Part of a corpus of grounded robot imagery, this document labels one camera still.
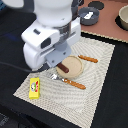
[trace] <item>yellow box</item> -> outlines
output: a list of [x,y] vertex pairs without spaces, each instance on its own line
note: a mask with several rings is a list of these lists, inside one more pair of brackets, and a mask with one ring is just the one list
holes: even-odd
[[30,79],[30,90],[29,90],[29,98],[30,99],[38,99],[40,96],[40,79],[31,78]]

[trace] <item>wooden handle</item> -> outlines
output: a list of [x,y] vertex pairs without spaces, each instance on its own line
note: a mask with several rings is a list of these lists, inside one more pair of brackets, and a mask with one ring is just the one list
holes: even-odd
[[77,88],[80,88],[80,89],[86,89],[86,87],[84,85],[76,83],[76,82],[68,80],[68,79],[64,79],[64,82],[67,83],[67,84],[70,84],[72,86],[75,86]]
[[65,67],[62,63],[57,64],[57,67],[59,67],[65,73],[69,72],[69,69]]
[[87,56],[83,56],[83,55],[79,55],[78,57],[83,59],[83,60],[91,61],[91,62],[94,62],[94,63],[98,62],[97,59],[94,59],[94,58],[91,58],[91,57],[87,57]]

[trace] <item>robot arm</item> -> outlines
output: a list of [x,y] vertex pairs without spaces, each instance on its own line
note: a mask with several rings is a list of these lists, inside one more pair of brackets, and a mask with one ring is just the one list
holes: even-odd
[[37,19],[22,33],[27,65],[38,70],[55,67],[71,54],[80,38],[80,18],[72,21],[73,0],[2,0],[8,7],[36,14]]

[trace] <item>round wooden lid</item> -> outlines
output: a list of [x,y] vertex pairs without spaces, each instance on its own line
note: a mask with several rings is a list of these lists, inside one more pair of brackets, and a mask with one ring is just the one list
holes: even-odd
[[56,70],[63,78],[75,78],[78,77],[84,69],[82,60],[76,56],[69,56],[62,61],[62,64],[69,69],[68,73],[63,72],[60,68],[56,67]]

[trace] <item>placemat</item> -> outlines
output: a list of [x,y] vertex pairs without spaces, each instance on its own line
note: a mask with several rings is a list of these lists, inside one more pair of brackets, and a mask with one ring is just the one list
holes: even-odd
[[[81,128],[90,128],[114,47],[114,45],[84,37],[71,47],[72,55],[82,54],[98,59],[98,63],[82,60],[85,66],[84,72],[78,78],[71,79],[84,84],[85,90],[47,78],[46,72],[57,73],[56,69],[52,68],[41,73],[29,74],[14,96]],[[34,77],[40,78],[40,98],[30,100],[29,82],[30,78]]]

